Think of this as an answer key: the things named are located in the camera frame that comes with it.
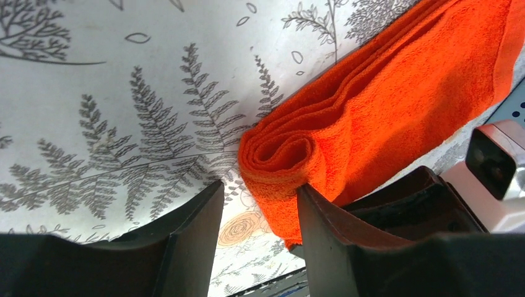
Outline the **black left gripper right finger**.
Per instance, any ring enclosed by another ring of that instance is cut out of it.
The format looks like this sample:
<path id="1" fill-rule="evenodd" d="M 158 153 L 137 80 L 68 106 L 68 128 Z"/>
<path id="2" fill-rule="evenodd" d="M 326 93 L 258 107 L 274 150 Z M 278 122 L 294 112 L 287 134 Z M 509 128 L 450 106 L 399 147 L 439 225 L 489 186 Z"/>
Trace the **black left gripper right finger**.
<path id="1" fill-rule="evenodd" d="M 298 215 L 311 296 L 523 296 L 524 235 L 389 234 L 306 184 Z"/>

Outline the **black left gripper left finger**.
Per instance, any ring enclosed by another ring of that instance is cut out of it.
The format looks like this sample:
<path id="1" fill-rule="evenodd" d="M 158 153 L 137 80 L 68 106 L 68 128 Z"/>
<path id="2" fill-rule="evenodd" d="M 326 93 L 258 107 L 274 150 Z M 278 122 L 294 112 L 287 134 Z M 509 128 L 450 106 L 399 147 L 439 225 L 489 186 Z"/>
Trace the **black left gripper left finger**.
<path id="1" fill-rule="evenodd" d="M 222 219 L 214 181 L 181 207 L 111 241 L 1 235 L 2 296 L 206 296 Z"/>

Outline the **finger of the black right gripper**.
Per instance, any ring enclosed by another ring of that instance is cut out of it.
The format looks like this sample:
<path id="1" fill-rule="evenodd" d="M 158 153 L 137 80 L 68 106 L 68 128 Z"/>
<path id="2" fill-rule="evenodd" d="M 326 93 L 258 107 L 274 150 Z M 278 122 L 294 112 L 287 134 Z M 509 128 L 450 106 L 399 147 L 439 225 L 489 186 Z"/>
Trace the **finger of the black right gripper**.
<path id="1" fill-rule="evenodd" d="M 342 207 L 392 235 L 419 240 L 435 233 L 486 233 L 455 188 L 426 166 Z"/>

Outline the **orange towel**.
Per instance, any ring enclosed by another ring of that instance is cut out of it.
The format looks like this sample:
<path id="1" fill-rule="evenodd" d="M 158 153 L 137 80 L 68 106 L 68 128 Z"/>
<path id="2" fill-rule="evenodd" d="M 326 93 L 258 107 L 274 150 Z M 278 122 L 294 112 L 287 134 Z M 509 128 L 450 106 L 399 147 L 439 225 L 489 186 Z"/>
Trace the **orange towel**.
<path id="1" fill-rule="evenodd" d="M 272 232 L 302 243 L 297 188 L 338 206 L 375 190 L 511 90 L 523 1 L 421 1 L 241 137 Z"/>

